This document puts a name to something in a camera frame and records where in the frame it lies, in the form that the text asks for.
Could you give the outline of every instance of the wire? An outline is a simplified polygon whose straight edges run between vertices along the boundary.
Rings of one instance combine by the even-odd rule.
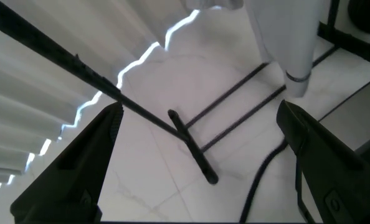
[[[262,162],[259,170],[257,171],[257,173],[254,177],[253,184],[252,184],[252,187],[250,188],[249,194],[247,195],[246,202],[245,202],[245,205],[243,207],[242,215],[240,216],[239,223],[245,223],[246,222],[246,219],[247,219],[247,217],[249,215],[249,212],[250,212],[250,208],[252,206],[252,202],[253,202],[255,192],[257,190],[257,187],[259,186],[260,180],[261,180],[262,176],[264,175],[264,172],[267,169],[269,163],[272,161],[273,158],[275,158],[275,156],[277,156],[279,153],[281,153],[283,150],[285,150],[287,146],[288,146],[288,144],[287,144],[286,140],[283,138],[280,145],[276,149],[274,149]]]

